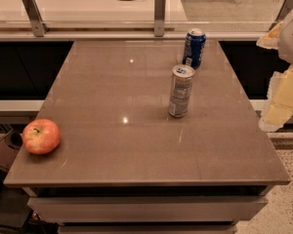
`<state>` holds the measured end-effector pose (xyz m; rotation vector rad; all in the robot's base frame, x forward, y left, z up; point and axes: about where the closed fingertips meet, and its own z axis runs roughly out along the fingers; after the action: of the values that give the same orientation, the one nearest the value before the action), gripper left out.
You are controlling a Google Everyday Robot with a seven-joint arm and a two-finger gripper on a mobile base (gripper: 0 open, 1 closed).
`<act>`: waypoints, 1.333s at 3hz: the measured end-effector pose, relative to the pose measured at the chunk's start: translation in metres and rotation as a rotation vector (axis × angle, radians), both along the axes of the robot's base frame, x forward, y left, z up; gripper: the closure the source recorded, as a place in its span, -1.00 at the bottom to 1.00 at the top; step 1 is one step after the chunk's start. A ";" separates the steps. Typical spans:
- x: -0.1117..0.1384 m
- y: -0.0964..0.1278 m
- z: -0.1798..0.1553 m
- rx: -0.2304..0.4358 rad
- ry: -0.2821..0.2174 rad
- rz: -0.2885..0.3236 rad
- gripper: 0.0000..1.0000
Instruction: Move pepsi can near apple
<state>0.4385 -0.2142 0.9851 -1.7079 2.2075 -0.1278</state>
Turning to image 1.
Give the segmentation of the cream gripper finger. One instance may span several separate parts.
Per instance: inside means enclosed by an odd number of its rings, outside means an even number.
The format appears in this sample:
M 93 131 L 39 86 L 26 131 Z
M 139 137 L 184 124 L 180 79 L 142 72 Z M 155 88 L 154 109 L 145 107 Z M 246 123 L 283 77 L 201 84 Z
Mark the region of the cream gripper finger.
M 283 73 L 275 71 L 259 120 L 264 132 L 275 132 L 293 116 L 293 64 Z
M 259 38 L 256 46 L 268 50 L 277 50 L 282 21 L 275 25 L 268 33 Z

